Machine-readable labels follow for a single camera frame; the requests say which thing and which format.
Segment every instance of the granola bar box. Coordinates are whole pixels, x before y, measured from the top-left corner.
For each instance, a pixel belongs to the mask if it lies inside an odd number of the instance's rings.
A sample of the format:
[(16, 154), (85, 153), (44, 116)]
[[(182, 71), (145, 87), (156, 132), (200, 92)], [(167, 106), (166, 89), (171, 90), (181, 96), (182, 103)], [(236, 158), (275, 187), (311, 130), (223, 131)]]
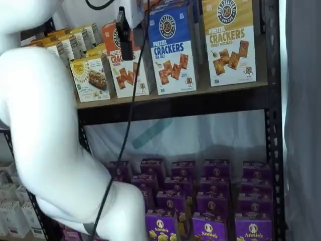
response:
[(81, 102), (111, 99), (115, 96), (107, 64), (104, 55), (76, 59), (70, 64)]
[(236, 213), (235, 231), (237, 241), (272, 241), (272, 220), (266, 214)]
[(256, 81), (252, 0), (202, 0), (212, 86)]
[(196, 90), (198, 54), (192, 2), (151, 11), (148, 33), (158, 94)]

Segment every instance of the blue cracker box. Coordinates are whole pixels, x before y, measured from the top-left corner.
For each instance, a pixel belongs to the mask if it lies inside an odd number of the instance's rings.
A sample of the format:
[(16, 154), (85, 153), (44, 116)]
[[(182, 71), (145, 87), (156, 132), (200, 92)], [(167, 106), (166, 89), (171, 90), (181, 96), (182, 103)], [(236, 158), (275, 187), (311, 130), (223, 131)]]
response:
[(188, 213), (184, 192), (174, 190), (159, 191), (156, 198), (159, 207), (175, 208), (178, 216), (179, 233), (183, 238), (188, 238), (191, 229), (191, 216)]
[(272, 241), (272, 220), (266, 214), (236, 213), (237, 241)]
[(197, 42), (191, 2), (152, 11), (148, 34), (158, 94), (196, 90)]
[(210, 212), (196, 212), (193, 215), (193, 227), (196, 241), (227, 240), (226, 221), (219, 215), (214, 215)]
[(271, 180), (271, 167), (263, 162), (243, 162), (243, 177), (248, 179)]
[(155, 173), (160, 187), (164, 187), (166, 171), (164, 161), (161, 158), (143, 159), (140, 163), (140, 171), (144, 174)]
[(178, 232), (177, 215), (172, 209), (150, 209), (145, 215), (148, 240), (181, 240)]
[(230, 177), (230, 161), (227, 159), (205, 159), (203, 175), (214, 177)]
[(198, 192), (196, 196), (198, 212), (212, 212), (228, 217), (229, 202), (224, 193)]
[(272, 196), (272, 184), (269, 180), (242, 178), (240, 184), (241, 193), (263, 193)]

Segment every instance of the pretzelized snacks logo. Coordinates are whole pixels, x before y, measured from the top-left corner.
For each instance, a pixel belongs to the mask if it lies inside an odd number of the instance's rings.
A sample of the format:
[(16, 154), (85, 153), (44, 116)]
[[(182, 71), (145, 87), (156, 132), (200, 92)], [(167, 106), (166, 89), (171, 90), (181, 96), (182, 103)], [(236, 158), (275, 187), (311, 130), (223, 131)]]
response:
[(162, 16), (159, 21), (159, 31), (160, 34), (166, 39), (170, 39), (175, 34), (176, 23), (172, 16)]
[(232, 23), (236, 13), (237, 8), (233, 0), (222, 0), (217, 7), (217, 18), (224, 25)]

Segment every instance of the white box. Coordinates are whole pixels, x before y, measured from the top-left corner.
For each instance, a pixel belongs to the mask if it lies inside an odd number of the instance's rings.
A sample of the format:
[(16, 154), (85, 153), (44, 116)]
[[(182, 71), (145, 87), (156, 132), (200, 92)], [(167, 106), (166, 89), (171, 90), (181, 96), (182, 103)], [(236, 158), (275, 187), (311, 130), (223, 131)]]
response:
[(12, 237), (24, 238), (28, 234), (30, 227), (18, 201), (2, 203), (0, 213)]
[(20, 205), (25, 204), (26, 202), (30, 201), (29, 195), (27, 193), (26, 188), (23, 185), (20, 185), (17, 189), (16, 189), (16, 195), (17, 198), (19, 200)]
[(18, 201), (16, 195), (17, 185), (14, 183), (0, 185), (0, 200), (2, 201)]
[(45, 234), (40, 226), (36, 212), (30, 201), (26, 202), (22, 206), (22, 212), (24, 213), (27, 222), (31, 228), (31, 232), (34, 234), (34, 236), (45, 239)]
[(115, 96), (106, 55), (77, 59), (70, 67), (80, 102), (111, 99)]

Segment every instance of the purple annie's box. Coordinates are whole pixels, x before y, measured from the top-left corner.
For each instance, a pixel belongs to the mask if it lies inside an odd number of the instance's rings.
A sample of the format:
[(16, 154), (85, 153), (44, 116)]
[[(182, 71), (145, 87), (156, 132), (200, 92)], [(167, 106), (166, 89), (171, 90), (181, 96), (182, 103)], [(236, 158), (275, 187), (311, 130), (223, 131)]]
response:
[(140, 163), (140, 171), (145, 174), (155, 173), (160, 187), (164, 187), (166, 171), (164, 161), (161, 158), (143, 159)]
[(193, 227), (196, 241), (226, 240), (226, 222), (221, 216), (209, 212), (195, 212), (193, 216)]
[(159, 207), (176, 209), (180, 235), (183, 238), (188, 238), (191, 227), (184, 192), (174, 190), (159, 191), (156, 198)]
[(173, 208), (148, 210), (145, 220), (149, 240), (181, 240)]
[(237, 210), (240, 212), (273, 214), (272, 197), (263, 193), (240, 193)]
[(243, 162), (243, 177), (247, 179), (271, 180), (271, 167), (262, 162)]
[(227, 159), (205, 159), (203, 174), (214, 177), (230, 177), (230, 161)]
[(272, 221), (266, 214), (235, 214), (237, 241), (272, 241)]
[(225, 218), (228, 217), (228, 199), (224, 193), (198, 192), (197, 197), (198, 212), (212, 212)]

